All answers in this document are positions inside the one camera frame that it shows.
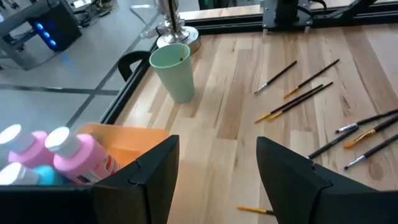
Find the wooden tabletop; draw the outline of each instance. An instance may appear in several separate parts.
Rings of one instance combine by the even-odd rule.
[[[236,14],[235,10],[217,13]],[[246,7],[241,10],[251,13]],[[397,108],[397,24],[314,29],[264,39],[261,33],[207,35],[201,40],[202,47],[192,56],[196,94],[190,103],[174,103],[149,69],[116,123],[180,135],[180,168],[169,223],[276,223],[274,217],[235,209],[271,208],[257,168],[258,136],[307,156],[336,138],[336,129]],[[335,67],[292,98],[321,83],[334,85],[272,122],[253,123],[285,103],[284,93],[338,58]],[[294,68],[259,96],[253,95],[294,60]],[[379,123],[361,127],[348,140]],[[396,133],[398,124],[350,150],[340,143],[315,162],[375,189],[397,189],[398,142],[343,170]]]

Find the green plastic cup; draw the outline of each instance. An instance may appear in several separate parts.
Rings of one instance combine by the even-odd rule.
[[[195,94],[190,49],[185,44],[170,44],[157,49],[149,58],[164,87],[176,103],[186,103]]]

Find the orange container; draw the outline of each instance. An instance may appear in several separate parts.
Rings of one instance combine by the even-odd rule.
[[[77,134],[91,134],[124,167],[167,139],[163,129],[133,128],[110,124],[87,123]]]

